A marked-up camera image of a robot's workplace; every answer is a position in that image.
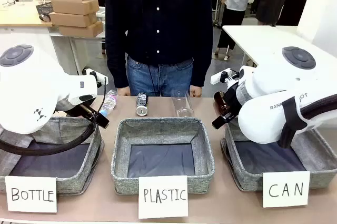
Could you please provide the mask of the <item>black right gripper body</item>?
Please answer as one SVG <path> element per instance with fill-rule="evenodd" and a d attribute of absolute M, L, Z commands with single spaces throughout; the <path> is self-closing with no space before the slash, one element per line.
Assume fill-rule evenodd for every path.
<path fill-rule="evenodd" d="M 230 86 L 227 91 L 224 93 L 223 100 L 227 105 L 227 113 L 225 117 L 229 120 L 232 120 L 235 118 L 242 107 L 240 102 L 238 101 L 236 97 L 236 89 L 238 87 L 238 82 L 234 83 L 232 86 Z"/>

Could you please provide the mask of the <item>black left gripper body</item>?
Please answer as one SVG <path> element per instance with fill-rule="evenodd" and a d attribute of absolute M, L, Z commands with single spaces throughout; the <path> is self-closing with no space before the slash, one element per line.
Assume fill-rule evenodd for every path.
<path fill-rule="evenodd" d="M 74 108 L 65 111 L 67 116 L 71 117 L 84 117 L 88 120 L 92 120 L 96 115 L 97 111 L 93 108 L 91 108 L 92 103 L 94 102 L 95 99 L 91 99 L 88 101 L 85 101 Z"/>

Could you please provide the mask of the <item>person's left hand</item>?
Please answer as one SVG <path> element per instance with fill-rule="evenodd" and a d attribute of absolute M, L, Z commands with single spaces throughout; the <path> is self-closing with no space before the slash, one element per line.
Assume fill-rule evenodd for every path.
<path fill-rule="evenodd" d="M 190 85 L 190 97 L 200 98 L 202 96 L 202 87 Z"/>

